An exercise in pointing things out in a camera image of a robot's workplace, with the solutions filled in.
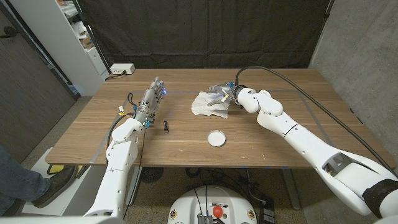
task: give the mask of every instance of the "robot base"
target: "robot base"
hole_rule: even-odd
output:
[[[206,204],[206,186],[199,187],[196,190],[190,190],[177,199],[172,205],[169,213],[168,224],[205,224],[205,223],[230,223],[230,224],[255,224],[257,223],[256,214],[252,205],[240,194],[233,190],[220,186],[207,186],[207,204]],[[216,219],[213,214],[215,206],[222,209],[222,222],[209,222]],[[200,216],[206,216],[207,221],[199,221]]]

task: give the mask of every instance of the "white cap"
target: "white cap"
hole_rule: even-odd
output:
[[[214,130],[210,131],[207,135],[207,141],[214,147],[220,147],[225,143],[225,134],[222,131]]]

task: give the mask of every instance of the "shoe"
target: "shoe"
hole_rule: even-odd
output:
[[[56,173],[50,178],[50,187],[43,194],[43,196],[34,200],[32,203],[37,208],[43,208],[51,203],[58,197],[69,185],[73,182],[78,167],[77,166],[65,166],[63,169]]]
[[[2,215],[3,217],[13,217],[21,213],[24,208],[25,201],[19,198],[15,199],[15,202],[7,209],[6,212]]]

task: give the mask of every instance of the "white paper towel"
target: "white paper towel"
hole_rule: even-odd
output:
[[[226,99],[224,103],[215,104],[213,106],[207,106],[208,103],[213,101],[215,98],[222,96],[218,93],[205,93],[200,92],[199,95],[195,98],[192,103],[192,113],[194,115],[207,115],[210,116],[212,114],[220,116],[222,118],[228,117],[228,106],[231,101],[230,98]]]

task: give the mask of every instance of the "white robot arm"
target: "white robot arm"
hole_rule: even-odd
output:
[[[328,145],[295,122],[265,90],[256,93],[233,83],[209,90],[232,96],[249,113],[258,112],[257,122],[284,138],[355,212],[362,215],[373,212],[379,218],[398,215],[398,179],[382,165]]]
[[[156,77],[144,93],[134,117],[128,118],[112,132],[113,140],[106,149],[108,166],[94,204],[85,216],[122,218],[127,174],[138,154],[136,134],[154,122],[155,112],[165,94],[163,81]]]

